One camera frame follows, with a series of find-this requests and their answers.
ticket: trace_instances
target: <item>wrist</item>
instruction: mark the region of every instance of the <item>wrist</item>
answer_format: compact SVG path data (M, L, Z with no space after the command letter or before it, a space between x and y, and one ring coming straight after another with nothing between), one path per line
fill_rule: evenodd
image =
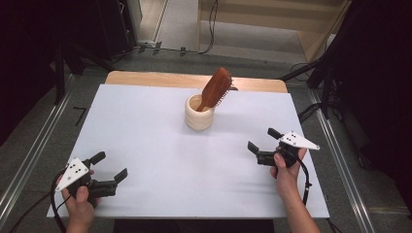
M70 220L69 218L69 224L67 226L67 233L87 233L88 230L90 229L91 224L86 224L84 222L78 222L75 220Z
M291 189L283 192L280 196L284 203L301 199L297 187L291 187Z

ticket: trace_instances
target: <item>gray floor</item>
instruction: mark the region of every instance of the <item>gray floor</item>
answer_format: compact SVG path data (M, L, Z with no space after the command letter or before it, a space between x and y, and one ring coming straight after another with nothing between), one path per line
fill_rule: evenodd
M159 40L163 41L163 44L171 49L178 49L181 46L192 43L192 37L185 36L181 33L185 27L181 25L179 28L179 23L176 23L176 19L167 19L168 14L170 17L176 16L171 14L177 10L177 8L173 9L173 6L182 7L182 1L169 0L170 11L166 12L165 20L159 34ZM282 31L280 33L286 33L284 36L280 36L280 39L293 37L293 33L289 31ZM158 55L153 55L151 51L146 50L143 53L133 52L126 55L120 62L115 64L115 66L117 69L125 71L156 71L203 75L212 75L218 67L223 66L229 69L233 76L237 77L276 79L287 74L293 64L304 61L299 47L295 46L295 41L283 44L282 40L278 40L274 42L280 43L274 46L274 53L262 55L260 50L250 52L250 48L245 48L245 50L239 52L239 48L246 47L250 44L250 41L255 42L255 39L244 39L239 42L234 42L233 45L235 46L230 47L224 44L224 38L219 39L222 34L218 34L217 45L211 51L211 54L187 54L181 57L176 52L162 51ZM268 45L266 43L270 44L270 42L257 42L254 43L254 45L263 45L262 48L265 48L265 45ZM288 52L289 56L279 53L282 52L282 50ZM49 191L54 174L66 164L82 128L84 120L81 121L79 126L75 125L81 113L73 108L88 108L91 105L97 87L105 82L106 77L107 72L100 67L92 66L86 68L83 76L75 78L76 82L66 108L49 140L45 144L39 160L25 184L21 195L14 204L9 217L0 229L1 232L8 232L22 213L32 203ZM304 80L306 76L302 75L299 78ZM298 112L301 112L311 104L309 93L304 83L292 80L288 82L287 85ZM38 102L37 106L20 123L9 140L0 148L1 193L4 193L9 186L19 165L30 151L37 134L47 120L52 110L53 98L54 90L51 90ZM341 145L350 171L356 181L356 185L360 190L363 201L369 210L376 231L411 232L412 221L407 218L408 212L395 189L394 183L379 171L366 171L360 168L357 162L357 151L345 127L333 115L331 115L330 122L336 133L336 138ZM325 149L312 151L311 154L325 195L331 220L342 232L361 232L353 207L337 171L336 164L330 151L327 150L328 144L319 120L313 115L302 124L302 128L310 140L319 143L321 148ZM53 220L46 218L49 205L49 200L42 202L26 217L18 232L58 232ZM317 219L317 222L323 232L331 232L324 219ZM112 232L113 224L112 219L97 219L92 232ZM275 225L276 232L289 232L287 222L284 219L276 219Z

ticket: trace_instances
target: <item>metal rail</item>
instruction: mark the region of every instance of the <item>metal rail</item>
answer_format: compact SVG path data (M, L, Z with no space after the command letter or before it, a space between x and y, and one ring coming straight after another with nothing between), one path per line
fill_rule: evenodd
M39 160L40 155L49 140L58 120L63 113L67 102L71 96L72 88L77 81L77 77L70 75L67 80L67 92L66 95L61 100L60 104L54 106L47 118L45 124L43 125L40 133L37 135L36 140L31 146L28 154L25 156L23 162L18 168L15 177L10 183L6 192L3 194L0 200L0 230L3 228L10 212L13 209L18 197L20 196L24 185L30 177L33 168L35 167L37 160Z
M321 103L318 94L313 92L311 89L309 89L309 94L312 103ZM352 177L352 174L346 163L342 150L340 149L336 137L333 133L329 120L325 119L325 116L322 114L321 110L318 110L317 114L322 129L324 130L330 152L336 163L337 170L339 171L340 178L342 179L343 185L349 197L349 201L351 202L352 209L360 225L360 230L364 233L376 232L370 219L369 213L361 198L361 194L358 191L354 178Z

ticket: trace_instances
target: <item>black cable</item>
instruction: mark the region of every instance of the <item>black cable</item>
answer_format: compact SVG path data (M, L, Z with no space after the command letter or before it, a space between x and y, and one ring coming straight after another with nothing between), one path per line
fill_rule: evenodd
M303 198L302 198L302 202L303 205L306 206L306 202L308 200L308 196L309 196L309 187L312 186L312 184L309 182L309 171L306 167L306 165L303 163L303 161L299 158L298 155L295 155L293 153L291 153L290 151L287 150L282 150L283 152L287 153L289 156L293 157L296 159L296 161L298 161L300 163L300 167L302 168L303 173L305 174L305 190L303 192Z
M24 218L35 208L37 207L43 200L45 200L47 197L50 196L50 193L48 192L45 194L42 198L40 198L36 203L34 203L24 214L18 219L16 224L13 226L13 228L9 231L9 233L15 233L17 231L18 226L21 224L21 222L24 220Z
M333 222L330 220L329 217L326 218L326 221L329 224L330 229L332 230L333 233L336 233L336 232L342 233L342 231L339 228L337 228L335 224L333 224Z
M110 63L108 63L108 64L109 64L109 65L114 65L114 64L118 63L119 61L121 61L126 55L127 55L127 53L121 54L121 55L119 55L119 58L118 58L117 60L112 61L112 62L110 62ZM91 64L91 63L87 63L87 62L84 62L84 61L83 61L83 63L84 63L85 65L87 65L88 67L98 66L98 65L96 65L96 64Z
M57 224L58 228L60 229L60 231L62 233L66 232L66 227L64 226L64 223L61 220L60 215L58 214L57 207L55 206L54 195L55 195L55 188L57 186L57 184L56 184L57 180L61 175L63 175L66 172L66 169L67 168L64 168L63 170L58 172L58 174L55 176L55 178L54 178L54 180L52 181L52 184L51 184L51 208L52 208L52 211L54 212L55 223Z
M70 197L72 197L72 195L69 195L69 196L66 198L66 200L64 200L60 205L58 205L57 210L60 209L60 207L61 207L62 205L66 204L67 200L69 200Z
M192 51L192 50L174 50L174 49L163 49L163 48L150 48L150 47L144 47L145 50L168 50L168 51L178 51L178 52L184 52L184 53L194 53L194 54L204 54L211 50L213 48L213 45L215 43L215 23L216 23L216 16L218 15L218 6L219 6L219 1L215 0L215 3L213 4L212 10L210 11L209 14L209 31L210 31L210 43L209 47L204 50L204 51Z
M310 105L308 108L306 108L303 112L297 115L299 118L300 124L302 124L309 116L314 114L317 110L319 110L322 107L322 103L316 103Z
M289 72L291 72L292 70L293 70L293 68L295 67L295 66L297 66L297 65L308 65L309 67L310 67L310 65L308 64L308 63L296 63L296 64L294 64L290 69L289 69ZM300 82L306 82L306 81L303 81L303 80L300 80L300 79L298 79L297 77L293 77L294 79L296 79L297 81L300 81Z

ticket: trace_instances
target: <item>brush handle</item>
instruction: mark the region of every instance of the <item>brush handle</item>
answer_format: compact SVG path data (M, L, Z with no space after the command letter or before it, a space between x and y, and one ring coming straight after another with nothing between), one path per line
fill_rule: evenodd
M203 103L203 101L200 103L199 107L197 107L196 111L197 112L202 112L203 109L205 108L205 104Z

